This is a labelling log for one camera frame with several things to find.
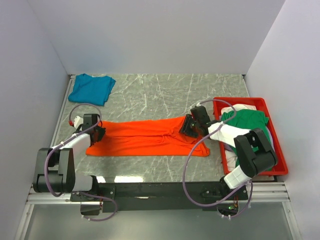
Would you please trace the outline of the orange t shirt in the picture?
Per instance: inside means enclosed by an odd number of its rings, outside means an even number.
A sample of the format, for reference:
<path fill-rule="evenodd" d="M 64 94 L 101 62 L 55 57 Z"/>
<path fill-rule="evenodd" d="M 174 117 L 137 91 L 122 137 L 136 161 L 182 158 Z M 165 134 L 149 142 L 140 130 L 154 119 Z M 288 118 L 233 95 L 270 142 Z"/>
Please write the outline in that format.
<path fill-rule="evenodd" d="M 103 121 L 101 141 L 87 148 L 93 157 L 188 156 L 200 138 L 180 133 L 185 118 L 128 122 Z"/>

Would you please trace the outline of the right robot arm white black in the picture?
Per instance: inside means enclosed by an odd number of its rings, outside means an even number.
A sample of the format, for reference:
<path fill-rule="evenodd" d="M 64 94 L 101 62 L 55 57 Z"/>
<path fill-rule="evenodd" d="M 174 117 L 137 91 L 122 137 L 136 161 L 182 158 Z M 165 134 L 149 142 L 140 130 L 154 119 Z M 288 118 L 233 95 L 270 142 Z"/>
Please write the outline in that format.
<path fill-rule="evenodd" d="M 211 120 L 204 106 L 192 108 L 183 120 L 180 133 L 191 138 L 219 141 L 235 153 L 235 167 L 222 178 L 219 193 L 230 200 L 237 188 L 278 163 L 262 111 L 239 104 L 224 108 L 217 120 Z"/>

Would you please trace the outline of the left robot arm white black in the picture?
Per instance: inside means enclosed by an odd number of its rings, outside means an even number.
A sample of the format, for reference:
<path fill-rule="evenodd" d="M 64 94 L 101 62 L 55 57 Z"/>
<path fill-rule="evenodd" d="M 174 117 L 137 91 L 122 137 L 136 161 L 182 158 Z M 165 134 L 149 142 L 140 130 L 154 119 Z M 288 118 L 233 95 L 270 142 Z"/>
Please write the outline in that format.
<path fill-rule="evenodd" d="M 32 186 L 37 193 L 51 193 L 55 197 L 82 192 L 88 201 L 94 201 L 100 195 L 97 177 L 76 173 L 76 161 L 81 153 L 102 140 L 106 129 L 97 113 L 76 117 L 70 123 L 75 127 L 70 138 L 38 150 Z"/>

